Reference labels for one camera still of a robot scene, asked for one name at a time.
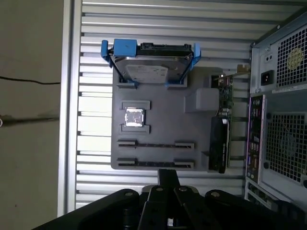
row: power supply fan grill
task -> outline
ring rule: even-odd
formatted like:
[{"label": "power supply fan grill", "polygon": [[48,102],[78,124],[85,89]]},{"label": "power supply fan grill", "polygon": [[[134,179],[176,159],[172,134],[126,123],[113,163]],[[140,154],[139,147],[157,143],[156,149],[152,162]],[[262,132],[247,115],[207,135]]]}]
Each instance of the power supply fan grill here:
[{"label": "power supply fan grill", "polygon": [[278,46],[277,87],[307,81],[307,28]]},{"label": "power supply fan grill", "polygon": [[270,169],[301,182],[307,171],[305,115],[273,115],[267,135],[266,160]]}]

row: circuit board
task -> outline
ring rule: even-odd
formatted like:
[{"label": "circuit board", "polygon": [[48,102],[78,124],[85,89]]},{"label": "circuit board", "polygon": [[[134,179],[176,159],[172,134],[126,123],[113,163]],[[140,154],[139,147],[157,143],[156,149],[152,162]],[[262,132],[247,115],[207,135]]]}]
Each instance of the circuit board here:
[{"label": "circuit board", "polygon": [[232,124],[232,116],[231,111],[233,108],[233,78],[232,77],[224,77],[221,76],[212,76],[212,88],[219,89],[220,92],[220,101],[219,101],[219,109],[216,113],[216,117],[221,119],[222,123],[224,124],[224,132],[221,134],[224,140],[223,143],[225,144],[225,148],[223,149],[223,163],[228,165],[229,163],[229,149],[230,149],[230,133],[231,133],[231,124]]}]

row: hard drive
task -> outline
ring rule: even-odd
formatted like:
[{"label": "hard drive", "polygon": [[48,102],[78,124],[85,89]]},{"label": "hard drive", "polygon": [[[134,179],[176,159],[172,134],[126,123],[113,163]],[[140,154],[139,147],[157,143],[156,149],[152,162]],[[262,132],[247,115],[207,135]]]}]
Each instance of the hard drive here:
[{"label": "hard drive", "polygon": [[119,75],[120,83],[183,84],[187,72],[201,58],[198,44],[182,46],[155,45],[137,40],[115,39],[108,49],[102,41],[101,56]]}]

